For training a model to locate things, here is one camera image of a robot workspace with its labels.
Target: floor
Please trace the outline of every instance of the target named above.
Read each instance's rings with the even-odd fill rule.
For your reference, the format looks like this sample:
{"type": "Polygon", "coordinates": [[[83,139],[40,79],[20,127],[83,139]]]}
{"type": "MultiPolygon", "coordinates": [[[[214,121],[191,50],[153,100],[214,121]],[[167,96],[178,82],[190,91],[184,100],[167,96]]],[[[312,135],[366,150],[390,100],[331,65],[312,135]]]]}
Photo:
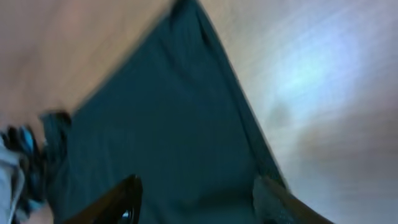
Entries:
{"type": "MultiPolygon", "coordinates": [[[[79,107],[170,2],[0,3],[0,125],[40,137],[37,115],[79,107]]],[[[201,2],[291,191],[336,223],[397,223],[397,1],[201,2]]]]}

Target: black object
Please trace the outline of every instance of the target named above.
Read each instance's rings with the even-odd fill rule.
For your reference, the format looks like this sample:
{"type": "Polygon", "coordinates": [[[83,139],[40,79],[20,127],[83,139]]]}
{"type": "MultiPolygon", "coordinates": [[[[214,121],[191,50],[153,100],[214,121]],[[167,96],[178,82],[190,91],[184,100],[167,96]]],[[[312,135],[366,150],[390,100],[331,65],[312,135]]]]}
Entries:
{"type": "Polygon", "coordinates": [[[65,223],[138,224],[142,183],[132,175],[65,223]]]}

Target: clothing item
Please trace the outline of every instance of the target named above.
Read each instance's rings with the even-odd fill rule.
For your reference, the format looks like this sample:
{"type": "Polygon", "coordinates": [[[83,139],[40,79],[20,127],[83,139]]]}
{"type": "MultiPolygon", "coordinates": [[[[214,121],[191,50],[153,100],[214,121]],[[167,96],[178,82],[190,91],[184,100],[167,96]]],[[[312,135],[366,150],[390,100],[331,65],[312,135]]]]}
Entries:
{"type": "Polygon", "coordinates": [[[42,208],[45,203],[44,161],[39,154],[32,131],[27,127],[8,128],[6,132],[1,133],[1,143],[3,153],[16,157],[13,169],[18,171],[17,177],[12,176],[12,181],[7,187],[11,189],[15,198],[9,206],[9,223],[11,220],[24,222],[29,219],[30,213],[42,208]],[[15,178],[23,179],[23,182],[14,183],[15,178]]]}
{"type": "Polygon", "coordinates": [[[20,164],[26,166],[27,163],[23,154],[7,149],[0,138],[0,223],[12,223],[25,183],[20,164]]]}
{"type": "Polygon", "coordinates": [[[67,114],[43,122],[55,223],[131,174],[142,180],[145,224],[257,223],[254,179],[284,186],[195,1],[177,2],[72,122],[67,114]]]}

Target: pile of clothes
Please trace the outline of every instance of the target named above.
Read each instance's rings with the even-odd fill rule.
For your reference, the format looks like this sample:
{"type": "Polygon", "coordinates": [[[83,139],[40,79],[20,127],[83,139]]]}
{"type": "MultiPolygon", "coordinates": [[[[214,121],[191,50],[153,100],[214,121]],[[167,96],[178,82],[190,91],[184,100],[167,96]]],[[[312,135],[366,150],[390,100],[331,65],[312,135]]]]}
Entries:
{"type": "Polygon", "coordinates": [[[44,157],[29,127],[0,134],[0,223],[20,223],[44,206],[44,157]]]}

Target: dark green cloth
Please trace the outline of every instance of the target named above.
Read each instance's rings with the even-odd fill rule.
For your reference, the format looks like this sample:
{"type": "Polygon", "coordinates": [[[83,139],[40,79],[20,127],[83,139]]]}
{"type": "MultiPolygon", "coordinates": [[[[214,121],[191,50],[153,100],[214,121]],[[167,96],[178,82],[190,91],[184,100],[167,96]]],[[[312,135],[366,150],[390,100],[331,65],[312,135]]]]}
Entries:
{"type": "Polygon", "coordinates": [[[179,1],[72,116],[43,118],[48,201],[59,223],[131,174],[140,223],[257,223],[254,179],[282,179],[224,50],[179,1]]]}

